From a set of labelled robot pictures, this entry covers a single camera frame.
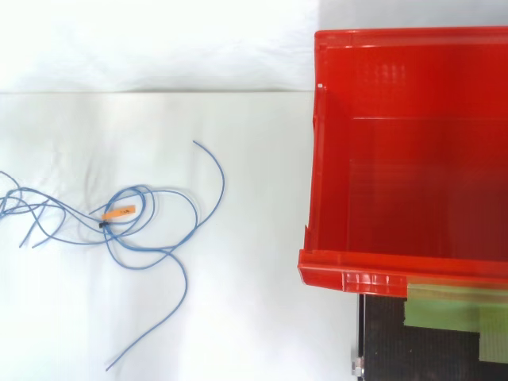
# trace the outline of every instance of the white paper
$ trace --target white paper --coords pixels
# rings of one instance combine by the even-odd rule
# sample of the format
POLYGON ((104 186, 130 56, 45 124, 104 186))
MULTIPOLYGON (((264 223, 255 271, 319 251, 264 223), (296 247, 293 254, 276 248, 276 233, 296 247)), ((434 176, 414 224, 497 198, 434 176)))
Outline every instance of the white paper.
MULTIPOLYGON (((353 380, 357 296, 306 286, 296 268, 312 109, 312 93, 0 95, 0 170, 80 210, 146 183, 189 191, 206 214, 221 178, 193 139, 227 182, 217 213, 175 252, 189 275, 181 309, 107 373, 178 302, 177 265, 127 271, 104 246, 18 248, 33 221, 2 219, 0 379, 353 380)), ((0 194, 11 187, 0 179, 0 194)), ((137 242, 171 243, 191 225, 184 204, 161 201, 137 242)))

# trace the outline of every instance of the red crate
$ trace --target red crate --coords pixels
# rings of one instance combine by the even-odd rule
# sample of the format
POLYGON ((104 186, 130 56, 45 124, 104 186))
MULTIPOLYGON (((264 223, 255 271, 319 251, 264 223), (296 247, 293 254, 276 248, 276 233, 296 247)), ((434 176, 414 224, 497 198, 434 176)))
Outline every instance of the red crate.
POLYGON ((508 28, 316 33, 305 283, 508 287, 508 28))

